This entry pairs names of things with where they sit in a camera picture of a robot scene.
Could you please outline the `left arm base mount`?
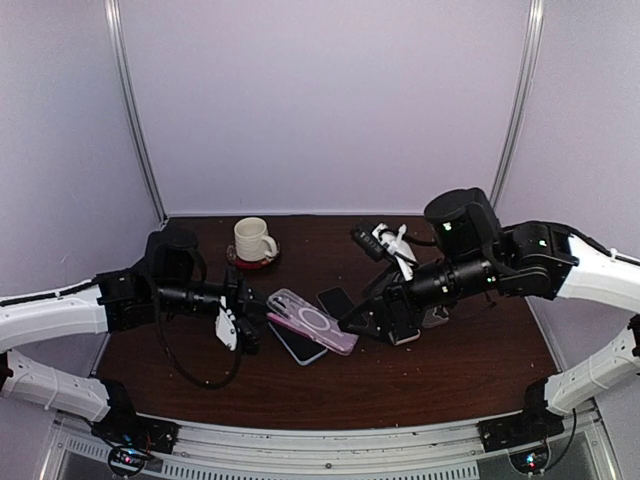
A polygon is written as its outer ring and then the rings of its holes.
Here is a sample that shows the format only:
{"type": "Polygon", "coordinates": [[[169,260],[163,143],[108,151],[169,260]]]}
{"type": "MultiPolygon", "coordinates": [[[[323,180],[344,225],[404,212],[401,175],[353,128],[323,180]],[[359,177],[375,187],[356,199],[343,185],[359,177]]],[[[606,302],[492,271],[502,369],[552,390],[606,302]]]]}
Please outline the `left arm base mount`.
{"type": "Polygon", "coordinates": [[[108,411],[100,421],[89,422],[91,433],[111,447],[110,457],[139,473],[154,453],[173,452],[179,425],[173,421],[141,416],[124,385],[98,380],[106,390],[108,411]]]}

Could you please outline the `clear phone case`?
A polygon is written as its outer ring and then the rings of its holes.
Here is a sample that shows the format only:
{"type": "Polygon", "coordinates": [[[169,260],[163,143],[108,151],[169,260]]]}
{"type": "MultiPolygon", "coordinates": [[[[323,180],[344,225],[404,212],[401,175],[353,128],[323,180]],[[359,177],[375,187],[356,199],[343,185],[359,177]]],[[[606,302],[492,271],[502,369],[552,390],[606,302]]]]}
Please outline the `clear phone case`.
{"type": "Polygon", "coordinates": [[[449,321],[449,312],[445,306],[433,307],[425,311],[421,327],[423,329],[435,328],[449,321]]]}

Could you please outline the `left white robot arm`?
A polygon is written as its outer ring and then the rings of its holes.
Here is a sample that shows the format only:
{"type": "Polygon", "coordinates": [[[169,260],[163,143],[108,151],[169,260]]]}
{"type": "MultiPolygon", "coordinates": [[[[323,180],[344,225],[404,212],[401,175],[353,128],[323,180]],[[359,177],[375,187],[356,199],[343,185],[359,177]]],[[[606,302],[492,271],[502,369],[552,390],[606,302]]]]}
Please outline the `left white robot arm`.
{"type": "Polygon", "coordinates": [[[216,338],[241,357],[257,352],[258,324],[267,312],[265,298],[235,267],[226,269],[222,283],[208,282],[194,232],[154,231],[143,257],[129,268],[2,299],[1,395],[104,424],[121,443],[133,444],[143,436],[144,424],[121,383],[43,365],[19,353],[19,347],[76,334],[160,327],[163,318],[185,316],[212,321],[216,338]]]}

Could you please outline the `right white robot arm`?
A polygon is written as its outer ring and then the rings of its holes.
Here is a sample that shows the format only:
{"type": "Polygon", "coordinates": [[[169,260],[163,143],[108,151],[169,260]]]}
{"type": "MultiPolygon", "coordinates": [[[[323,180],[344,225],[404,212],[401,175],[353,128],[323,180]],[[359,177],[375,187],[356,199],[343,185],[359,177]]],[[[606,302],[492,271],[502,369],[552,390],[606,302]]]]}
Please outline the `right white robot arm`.
{"type": "Polygon", "coordinates": [[[445,192],[424,209],[442,258],[420,265],[403,253],[406,236],[385,226],[356,226],[352,239],[374,260],[398,261],[365,289],[339,320],[346,333],[390,345],[416,339],[426,312],[491,290],[508,297],[582,299],[633,317],[605,347],[575,367],[528,388],[513,419],[519,440],[535,440],[573,407],[639,371],[639,262],[565,224],[501,226],[478,187],[445,192]]]}

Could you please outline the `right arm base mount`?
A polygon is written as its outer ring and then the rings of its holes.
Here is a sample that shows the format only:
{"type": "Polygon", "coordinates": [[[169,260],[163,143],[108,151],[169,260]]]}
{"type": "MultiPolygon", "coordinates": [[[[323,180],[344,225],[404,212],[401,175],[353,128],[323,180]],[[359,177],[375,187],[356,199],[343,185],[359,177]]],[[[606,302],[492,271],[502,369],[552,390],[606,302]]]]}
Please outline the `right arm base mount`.
{"type": "Polygon", "coordinates": [[[541,475],[551,466],[548,439],[564,432],[564,417],[552,413],[545,399],[547,379],[531,384],[525,390],[524,407],[514,414],[478,423],[480,440],[485,453],[511,450],[540,443],[528,451],[509,454],[511,466],[520,474],[541,475]]]}

